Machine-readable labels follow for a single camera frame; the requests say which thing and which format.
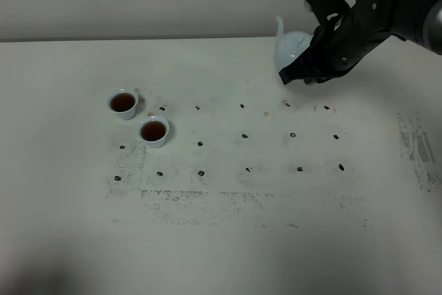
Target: tea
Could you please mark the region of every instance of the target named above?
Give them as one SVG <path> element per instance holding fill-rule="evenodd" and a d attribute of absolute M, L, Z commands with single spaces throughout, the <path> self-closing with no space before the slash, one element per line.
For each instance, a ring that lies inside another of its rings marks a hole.
<path fill-rule="evenodd" d="M 119 93 L 110 101 L 110 107 L 115 112 L 130 110 L 135 105 L 135 98 L 130 93 Z"/>
<path fill-rule="evenodd" d="M 158 141 L 166 135 L 166 126 L 159 121 L 150 121 L 141 128 L 141 136 L 146 141 Z"/>

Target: white table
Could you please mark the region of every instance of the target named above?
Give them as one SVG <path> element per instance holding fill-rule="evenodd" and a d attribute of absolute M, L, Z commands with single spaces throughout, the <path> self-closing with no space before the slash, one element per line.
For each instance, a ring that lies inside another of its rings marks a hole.
<path fill-rule="evenodd" d="M 440 294 L 442 58 L 391 39 L 311 88 L 282 85 L 273 47 L 0 44 L 3 277 L 62 260 L 80 294 Z M 145 99 L 127 122 L 118 88 Z M 136 136 L 150 112 L 160 149 Z"/>

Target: white teapot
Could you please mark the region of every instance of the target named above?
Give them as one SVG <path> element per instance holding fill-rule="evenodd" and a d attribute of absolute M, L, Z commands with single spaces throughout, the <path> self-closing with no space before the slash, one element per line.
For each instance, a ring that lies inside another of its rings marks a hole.
<path fill-rule="evenodd" d="M 296 60 L 310 46 L 313 36 L 303 31 L 291 31 L 284 35 L 284 23 L 276 17 L 278 31 L 276 33 L 275 67 L 278 73 Z"/>

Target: cup rim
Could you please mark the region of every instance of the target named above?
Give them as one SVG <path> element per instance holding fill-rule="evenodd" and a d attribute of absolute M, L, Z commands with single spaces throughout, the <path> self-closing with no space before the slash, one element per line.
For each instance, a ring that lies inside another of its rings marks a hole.
<path fill-rule="evenodd" d="M 118 111 L 115 111 L 115 110 L 111 107 L 111 101 L 112 101 L 112 99 L 114 99 L 117 95 L 120 95 L 120 94 L 122 94 L 122 93 L 130 93 L 130 94 L 135 98 L 135 103 L 134 103 L 134 105 L 133 105 L 130 109 L 125 110 L 125 111 L 122 111 L 122 112 L 118 112 Z M 138 104 L 138 94 L 135 92 L 135 90 L 119 89 L 118 91 L 115 91 L 113 94 L 111 94 L 110 97 L 108 98 L 108 107 L 110 108 L 110 110 L 111 110 L 112 112 L 117 113 L 117 114 L 121 114 L 121 113 L 129 112 L 129 111 L 133 110 L 135 107 L 137 107 L 137 104 Z"/>
<path fill-rule="evenodd" d="M 148 124 L 149 122 L 154 122 L 154 121 L 158 121 L 161 122 L 163 125 L 165 125 L 166 127 L 166 132 L 164 133 L 164 135 L 156 140 L 156 141 L 148 141 L 146 140 L 142 135 L 141 135 L 141 130 L 144 127 L 145 124 Z M 158 141 L 163 140 L 168 134 L 169 134 L 169 130 L 170 130 L 170 124 L 169 121 L 167 121 L 165 118 L 160 117 L 159 115 L 149 115 L 148 117 L 145 117 L 143 120 L 140 121 L 140 123 L 138 124 L 138 129 L 137 129 L 137 134 L 138 136 L 145 142 L 148 143 L 156 143 Z"/>

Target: stain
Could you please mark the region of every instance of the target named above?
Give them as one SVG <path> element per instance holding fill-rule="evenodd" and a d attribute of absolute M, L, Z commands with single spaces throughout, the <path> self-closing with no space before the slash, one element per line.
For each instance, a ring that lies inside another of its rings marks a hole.
<path fill-rule="evenodd" d="M 117 174 L 120 180 L 116 181 L 114 175 L 104 178 L 106 198 L 122 197 L 132 192 L 139 191 L 142 185 L 143 172 L 146 159 L 146 145 L 140 144 L 136 135 L 133 135 L 133 128 L 127 127 L 127 133 L 122 132 L 125 138 L 124 149 L 120 149 L 121 135 L 115 137 L 115 141 L 110 141 L 112 145 L 116 145 L 117 149 L 110 155 L 111 174 Z"/>
<path fill-rule="evenodd" d="M 423 162 L 429 162 L 430 157 L 428 156 L 427 149 L 423 143 L 422 135 L 417 135 L 416 141 L 417 141 L 417 152 L 419 153 L 421 160 Z"/>
<path fill-rule="evenodd" d="M 442 184 L 439 166 L 417 110 L 401 110 L 398 126 L 401 157 L 412 164 L 420 189 L 437 191 Z"/>
<path fill-rule="evenodd" d="M 297 228 L 294 197 L 274 193 L 142 190 L 140 220 L 154 225 L 266 228 L 274 209 L 284 211 L 278 224 Z"/>
<path fill-rule="evenodd" d="M 422 133 L 422 136 L 423 136 L 423 139 L 425 140 L 425 145 L 428 148 L 428 153 L 430 154 L 431 162 L 436 162 L 436 160 L 434 159 L 434 155 L 433 155 L 433 151 L 431 149 L 430 143 L 428 142 L 427 133 L 424 131 Z"/>
<path fill-rule="evenodd" d="M 292 174 L 297 174 L 299 172 L 303 172 L 304 171 L 304 167 L 302 166 L 297 166 L 295 164 L 290 164 L 289 166 L 287 166 L 287 172 L 292 173 Z"/>

